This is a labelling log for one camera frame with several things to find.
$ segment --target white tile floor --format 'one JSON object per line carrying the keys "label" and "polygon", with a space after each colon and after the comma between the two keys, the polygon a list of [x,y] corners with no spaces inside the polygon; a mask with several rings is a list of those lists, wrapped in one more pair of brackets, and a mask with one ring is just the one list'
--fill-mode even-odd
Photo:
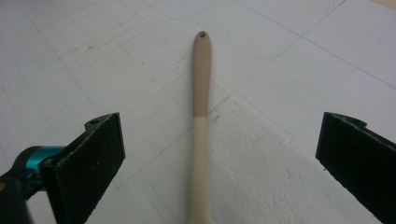
{"label": "white tile floor", "polygon": [[[88,223],[185,223],[191,47],[213,45],[211,223],[378,223],[315,159],[324,111],[396,142],[396,11],[369,0],[0,0],[0,174],[120,112]],[[35,223],[55,223],[45,193]]]}

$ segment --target white tabletop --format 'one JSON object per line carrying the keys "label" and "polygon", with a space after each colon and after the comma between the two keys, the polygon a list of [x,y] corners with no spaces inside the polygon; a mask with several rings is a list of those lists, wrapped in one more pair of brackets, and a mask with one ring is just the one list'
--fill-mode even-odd
{"label": "white tabletop", "polygon": [[0,174],[120,112],[127,157],[88,223],[185,223],[205,30],[211,223],[379,223],[315,152],[325,111],[396,141],[395,25],[369,0],[1,0]]}

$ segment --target hole in handle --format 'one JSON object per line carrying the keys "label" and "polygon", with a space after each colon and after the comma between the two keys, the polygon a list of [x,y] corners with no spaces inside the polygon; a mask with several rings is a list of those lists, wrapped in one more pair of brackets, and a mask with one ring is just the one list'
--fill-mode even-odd
{"label": "hole in handle", "polygon": [[205,32],[205,31],[201,31],[201,32],[199,33],[199,36],[200,36],[200,37],[205,37],[205,36],[206,36],[206,32]]}

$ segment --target black rubber pad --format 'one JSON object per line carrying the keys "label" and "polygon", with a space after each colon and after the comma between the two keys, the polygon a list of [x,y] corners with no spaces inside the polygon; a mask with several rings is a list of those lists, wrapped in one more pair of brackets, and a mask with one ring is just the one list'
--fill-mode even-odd
{"label": "black rubber pad", "polygon": [[396,223],[396,145],[366,123],[325,113],[317,158],[383,223]]}
{"label": "black rubber pad", "polygon": [[93,119],[60,154],[40,163],[57,223],[85,223],[125,158],[118,113]]}

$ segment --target wooden handle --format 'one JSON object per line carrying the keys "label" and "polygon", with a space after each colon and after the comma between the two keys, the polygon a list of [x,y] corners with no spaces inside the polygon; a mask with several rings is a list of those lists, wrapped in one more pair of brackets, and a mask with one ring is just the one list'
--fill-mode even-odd
{"label": "wooden handle", "polygon": [[210,38],[201,31],[192,53],[192,165],[188,224],[208,224],[206,180],[207,102],[212,60]]}
{"label": "wooden handle", "polygon": [[212,46],[207,32],[195,37],[192,49],[192,115],[207,116]]}

